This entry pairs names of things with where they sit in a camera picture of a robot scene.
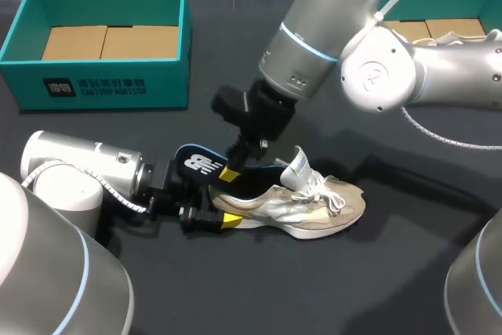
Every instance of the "shoe tongue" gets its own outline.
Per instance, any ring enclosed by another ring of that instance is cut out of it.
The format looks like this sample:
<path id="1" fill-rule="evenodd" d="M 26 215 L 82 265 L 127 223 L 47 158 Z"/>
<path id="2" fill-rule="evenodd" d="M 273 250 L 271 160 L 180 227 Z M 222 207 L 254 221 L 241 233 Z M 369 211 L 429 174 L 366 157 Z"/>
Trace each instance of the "shoe tongue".
<path id="1" fill-rule="evenodd" d="M 281 174 L 281 184 L 293 191 L 307 192 L 308 179 L 312 176 L 312 168 L 305 152 L 296 146 L 296 157 Z"/>

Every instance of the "new balance logo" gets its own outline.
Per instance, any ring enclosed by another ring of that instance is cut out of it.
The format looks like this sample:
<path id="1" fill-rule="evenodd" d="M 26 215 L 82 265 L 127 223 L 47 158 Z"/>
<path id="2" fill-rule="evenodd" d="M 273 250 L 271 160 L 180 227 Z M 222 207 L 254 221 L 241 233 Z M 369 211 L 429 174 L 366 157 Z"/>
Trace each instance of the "new balance logo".
<path id="1" fill-rule="evenodd" d="M 219 162 L 212 162 L 202 155 L 192 155 L 188 160 L 185 160 L 185 166 L 193 170 L 200 170 L 205 175 L 223 167 Z"/>

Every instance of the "black insole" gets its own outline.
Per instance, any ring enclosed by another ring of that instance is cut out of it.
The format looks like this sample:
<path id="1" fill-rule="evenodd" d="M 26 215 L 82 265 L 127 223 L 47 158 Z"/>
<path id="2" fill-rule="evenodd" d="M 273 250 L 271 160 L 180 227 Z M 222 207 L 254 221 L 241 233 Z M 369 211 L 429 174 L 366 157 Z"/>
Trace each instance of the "black insole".
<path id="1" fill-rule="evenodd" d="M 227 158 L 197 144 L 182 145 L 175 154 L 177 172 L 200 185 L 209 185 L 240 199 L 253 199 L 281 184 L 284 166 L 248 166 L 232 182 L 220 179 Z"/>

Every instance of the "sneaker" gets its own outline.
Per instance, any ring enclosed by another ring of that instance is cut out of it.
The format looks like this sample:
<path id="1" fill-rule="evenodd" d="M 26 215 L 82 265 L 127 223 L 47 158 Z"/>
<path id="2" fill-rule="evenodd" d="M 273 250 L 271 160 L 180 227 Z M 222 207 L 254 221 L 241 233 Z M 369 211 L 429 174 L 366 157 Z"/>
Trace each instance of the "sneaker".
<path id="1" fill-rule="evenodd" d="M 216 208 L 243 217 L 237 228 L 270 225 L 297 239 L 316 239 L 351 226 L 366 207 L 360 188 L 323 177 L 300 147 L 288 166 L 258 170 L 236 178 L 226 192 L 209 187 Z"/>

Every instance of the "black surface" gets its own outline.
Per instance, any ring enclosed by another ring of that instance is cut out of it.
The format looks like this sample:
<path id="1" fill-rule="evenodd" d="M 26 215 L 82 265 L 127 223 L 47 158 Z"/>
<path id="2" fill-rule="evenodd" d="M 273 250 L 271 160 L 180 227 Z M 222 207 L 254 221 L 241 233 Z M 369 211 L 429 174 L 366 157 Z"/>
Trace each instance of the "black surface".
<path id="1" fill-rule="evenodd" d="M 291 1 L 190 0 L 194 40 L 186 111 L 20 114 L 1 82 L 0 171 L 20 178 L 23 146 L 38 129 L 142 151 L 150 161 L 171 157 L 187 142 L 224 151 L 237 130 L 211 112 L 210 100 L 221 84 L 249 87 Z M 0 0 L 0 41 L 19 2 Z M 502 144 L 497 113 L 413 115 L 447 137 Z M 446 272 L 502 199 L 502 155 L 441 145 L 398 112 L 357 111 L 334 75 L 313 100 L 297 106 L 269 158 L 291 158 L 294 144 L 324 173 L 359 177 L 369 198 L 362 219 L 341 234 L 298 242 L 268 228 L 186 236 L 176 221 L 139 228 L 113 217 L 102 240 L 133 281 L 132 335 L 449 332 L 442 308 Z"/>

